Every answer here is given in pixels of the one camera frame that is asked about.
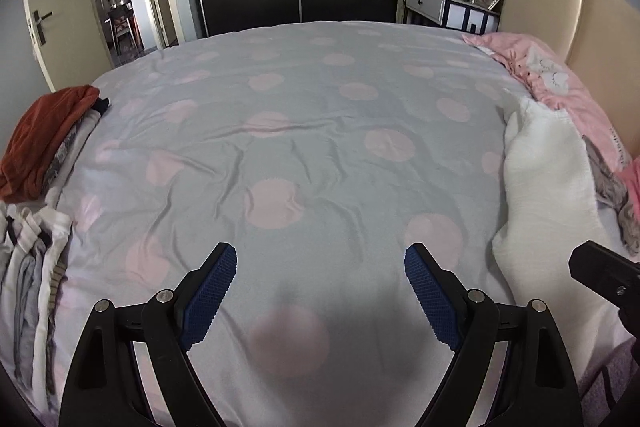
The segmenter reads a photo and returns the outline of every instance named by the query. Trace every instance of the gray cloth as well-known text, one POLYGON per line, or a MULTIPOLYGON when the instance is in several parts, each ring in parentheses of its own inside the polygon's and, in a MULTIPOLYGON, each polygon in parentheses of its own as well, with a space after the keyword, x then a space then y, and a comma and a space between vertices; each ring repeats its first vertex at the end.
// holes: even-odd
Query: gray cloth
POLYGON ((65 139, 58 147, 55 156, 53 156, 53 160, 51 161, 51 165, 44 174, 43 182, 42 182, 42 194, 46 194, 47 190, 49 190, 49 185, 58 177, 58 173, 60 172, 60 168, 62 164, 65 162, 67 155, 69 154, 69 150, 71 149, 71 144, 78 133, 78 128, 80 127, 80 123, 82 118, 78 120, 71 129, 69 129, 68 134, 66 134, 65 139))
POLYGON ((618 346, 609 361, 580 383, 584 427, 597 427, 620 400, 638 365, 631 355, 635 339, 618 346))
POLYGON ((586 136, 584 144, 589 157, 589 165, 596 188, 598 201, 609 205, 618 214, 618 225, 626 247, 633 253, 640 253, 640 222, 636 219, 633 203, 629 199, 626 185, 610 171, 600 151, 586 136))
POLYGON ((44 241, 38 238, 28 255, 33 274, 30 284, 23 286, 24 304, 16 309, 16 331, 19 333, 14 338, 15 376, 27 389, 31 387, 33 373, 33 343, 38 326, 38 293, 42 281, 42 259, 46 251, 44 241))

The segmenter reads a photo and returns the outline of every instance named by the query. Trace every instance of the upholstered headboard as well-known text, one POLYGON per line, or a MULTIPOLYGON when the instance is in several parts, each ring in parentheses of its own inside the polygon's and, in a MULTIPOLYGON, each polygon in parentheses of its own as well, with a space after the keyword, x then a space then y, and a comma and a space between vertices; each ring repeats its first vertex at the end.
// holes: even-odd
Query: upholstered headboard
POLYGON ((545 41, 640 155, 640 12, 625 0, 504 0, 499 31, 545 41))

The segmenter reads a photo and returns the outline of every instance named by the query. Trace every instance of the pink pillow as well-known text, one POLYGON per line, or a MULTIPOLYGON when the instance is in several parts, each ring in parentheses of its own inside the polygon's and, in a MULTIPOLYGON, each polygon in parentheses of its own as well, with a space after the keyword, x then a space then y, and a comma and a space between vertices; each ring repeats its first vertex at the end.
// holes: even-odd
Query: pink pillow
POLYGON ((530 35, 500 32, 462 38, 500 62, 546 107, 565 109, 578 132, 600 150, 611 171, 621 171, 628 165, 629 153, 606 113, 544 42, 530 35))

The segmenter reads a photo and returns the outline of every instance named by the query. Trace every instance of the folded clothes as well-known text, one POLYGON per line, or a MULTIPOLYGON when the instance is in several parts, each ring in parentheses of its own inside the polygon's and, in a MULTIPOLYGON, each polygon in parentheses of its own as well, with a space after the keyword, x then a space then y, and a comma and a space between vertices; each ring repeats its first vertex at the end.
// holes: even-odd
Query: folded clothes
POLYGON ((28 208, 17 212, 14 205, 0 202, 0 232, 4 232, 0 237, 4 271, 0 277, 0 362, 39 410, 46 409, 54 392, 54 306, 66 269, 60 254, 70 230, 71 218, 52 208, 33 214, 28 208))
POLYGON ((20 118, 0 161, 0 199, 36 200, 56 152, 71 128, 98 99, 93 86, 67 87, 41 96, 20 118))
POLYGON ((44 231, 40 232, 30 255, 25 258, 27 264, 31 265, 31 277, 25 277, 18 288, 20 305, 15 309, 15 377, 25 389, 31 388, 33 344, 38 326, 38 293, 42 282, 42 260, 50 246, 49 235, 44 231))
POLYGON ((56 208, 58 206, 58 200, 60 199, 60 194, 62 194, 62 188, 65 186, 66 181, 71 174, 71 170, 76 164, 76 160, 78 159, 82 147, 84 147, 84 144, 89 138, 89 135, 93 132, 95 126, 98 125, 99 120, 100 113, 96 110, 89 109, 78 124, 77 132, 69 146, 65 160, 59 166, 55 178, 49 187, 47 187, 44 200, 51 208, 56 208))

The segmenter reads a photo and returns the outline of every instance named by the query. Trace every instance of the white towel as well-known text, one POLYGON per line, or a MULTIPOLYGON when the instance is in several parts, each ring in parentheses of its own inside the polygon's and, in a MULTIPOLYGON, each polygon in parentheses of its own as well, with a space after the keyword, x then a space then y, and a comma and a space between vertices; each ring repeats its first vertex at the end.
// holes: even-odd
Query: white towel
POLYGON ((569 274, 575 247, 588 239, 609 247, 585 145, 564 110, 513 95, 504 109, 509 217, 494 237, 494 255, 518 305, 546 302, 579 380, 594 355, 598 329, 616 313, 569 274))

